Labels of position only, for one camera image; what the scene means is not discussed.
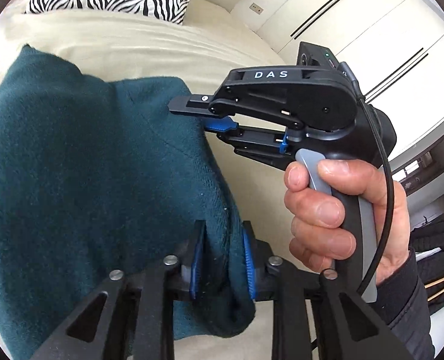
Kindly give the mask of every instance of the gray trigger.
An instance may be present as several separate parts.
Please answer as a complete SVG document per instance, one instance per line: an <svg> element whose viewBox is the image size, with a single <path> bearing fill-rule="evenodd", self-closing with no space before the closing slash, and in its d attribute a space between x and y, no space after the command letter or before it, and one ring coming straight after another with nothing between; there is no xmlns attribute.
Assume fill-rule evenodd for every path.
<svg viewBox="0 0 444 360"><path fill-rule="evenodd" d="M359 196L359 210L363 234L362 249L364 260L362 266L362 274L365 276L377 249L377 237L375 231L373 204ZM367 303L372 303L377 300L375 275L372 277L372 280L370 281L367 289L362 294L362 299L364 299Z"/></svg>
<svg viewBox="0 0 444 360"><path fill-rule="evenodd" d="M296 153L296 161L304 164L309 171L309 187L315 191L320 191L332 195L331 187L319 177L317 164L324 160L325 156L319 152L299 149ZM377 238L374 223L374 212L372 203L359 197L359 209L362 226L362 249L363 249L363 275L367 272L370 262L377 249ZM375 275L369 286L362 295L364 301L370 303L377 300L377 287L375 285Z"/></svg>
<svg viewBox="0 0 444 360"><path fill-rule="evenodd" d="M308 149L299 149L296 153L296 161L304 164L309 171L309 187L315 191L332 195L332 190L329 184L323 181L317 173L317 164L319 161L325 160L325 156L316 151Z"/></svg>

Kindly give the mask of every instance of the screw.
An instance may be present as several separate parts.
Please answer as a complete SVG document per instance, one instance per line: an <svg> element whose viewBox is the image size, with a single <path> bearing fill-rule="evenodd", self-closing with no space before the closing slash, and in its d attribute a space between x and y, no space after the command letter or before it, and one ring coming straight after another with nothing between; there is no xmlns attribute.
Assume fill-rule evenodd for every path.
<svg viewBox="0 0 444 360"><path fill-rule="evenodd" d="M168 256L166 256L164 259L163 259L163 263L166 265L166 266L174 266L175 264L177 264L179 262L179 259L177 258L177 256L174 256L173 254L170 254L170 255L168 255Z"/></svg>
<svg viewBox="0 0 444 360"><path fill-rule="evenodd" d="M115 269L108 274L110 280L116 281L123 278L123 271L120 269Z"/></svg>
<svg viewBox="0 0 444 360"><path fill-rule="evenodd" d="M324 277L328 280L335 280L337 279L337 272L334 269L324 269L322 272L324 274Z"/></svg>
<svg viewBox="0 0 444 360"><path fill-rule="evenodd" d="M271 266L282 265L282 259L279 256L269 257L269 264L271 264Z"/></svg>

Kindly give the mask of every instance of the teal fleece blanket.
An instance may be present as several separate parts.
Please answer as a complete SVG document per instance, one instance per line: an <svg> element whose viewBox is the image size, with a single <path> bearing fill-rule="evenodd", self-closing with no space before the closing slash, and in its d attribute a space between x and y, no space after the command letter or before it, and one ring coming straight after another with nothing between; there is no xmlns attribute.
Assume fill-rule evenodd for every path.
<svg viewBox="0 0 444 360"><path fill-rule="evenodd" d="M204 296L175 336L242 332L255 313L242 225L178 78L104 82L25 46L0 86L0 333L26 360L113 269L173 253L207 221Z"/></svg>

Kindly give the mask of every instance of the finger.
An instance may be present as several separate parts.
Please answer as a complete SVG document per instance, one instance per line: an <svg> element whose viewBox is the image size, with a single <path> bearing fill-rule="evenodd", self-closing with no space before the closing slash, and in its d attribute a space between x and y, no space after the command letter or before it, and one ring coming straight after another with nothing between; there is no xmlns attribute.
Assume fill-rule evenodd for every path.
<svg viewBox="0 0 444 360"><path fill-rule="evenodd" d="M300 192L288 190L284 203L291 213L310 225L336 228L344 221L345 209L339 199L310 188Z"/></svg>
<svg viewBox="0 0 444 360"><path fill-rule="evenodd" d="M332 259L326 256L319 256L304 248L297 239L292 239L289 244L291 254L301 261L307 268L314 272L322 272L332 266Z"/></svg>
<svg viewBox="0 0 444 360"><path fill-rule="evenodd" d="M370 163L361 160L322 160L318 164L320 177L346 195L362 195L371 203L386 207L385 175ZM406 205L406 193L394 182L394 203Z"/></svg>
<svg viewBox="0 0 444 360"><path fill-rule="evenodd" d="M387 207L385 175L371 164L361 160L319 162L321 178L336 190L348 195L362 195L374 205L374 220L379 240ZM406 192L400 183L394 183L394 214L385 256L396 260L405 256L410 237L410 220Z"/></svg>
<svg viewBox="0 0 444 360"><path fill-rule="evenodd" d="M285 186L292 192L299 192L309 185L309 172L298 162L289 164L284 174Z"/></svg>
<svg viewBox="0 0 444 360"><path fill-rule="evenodd" d="M348 231L312 226L295 217L291 225L292 235L303 245L320 256L343 260L356 249L356 239Z"/></svg>

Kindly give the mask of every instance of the metal screw head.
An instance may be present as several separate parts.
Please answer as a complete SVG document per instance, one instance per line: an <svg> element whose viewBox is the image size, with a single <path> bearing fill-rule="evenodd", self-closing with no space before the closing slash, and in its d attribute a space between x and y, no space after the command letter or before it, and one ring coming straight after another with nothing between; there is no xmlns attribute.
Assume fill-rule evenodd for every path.
<svg viewBox="0 0 444 360"><path fill-rule="evenodd" d="M302 56L300 57L300 64L302 66L307 66L307 55L302 54Z"/></svg>
<svg viewBox="0 0 444 360"><path fill-rule="evenodd" d="M173 254L170 254L168 256L165 256L165 258L163 259L163 263L166 266L174 266L175 264L177 264L179 262L179 259L177 258L177 256L174 256Z"/></svg>
<svg viewBox="0 0 444 360"><path fill-rule="evenodd" d="M335 280L338 276L337 272L334 269L324 269L322 274L327 280Z"/></svg>
<svg viewBox="0 0 444 360"><path fill-rule="evenodd" d="M114 269L112 272L108 274L110 280L120 280L123 278L123 271L120 269Z"/></svg>
<svg viewBox="0 0 444 360"><path fill-rule="evenodd" d="M271 264L271 266L280 266L282 265L282 258L279 256L269 257L269 264Z"/></svg>

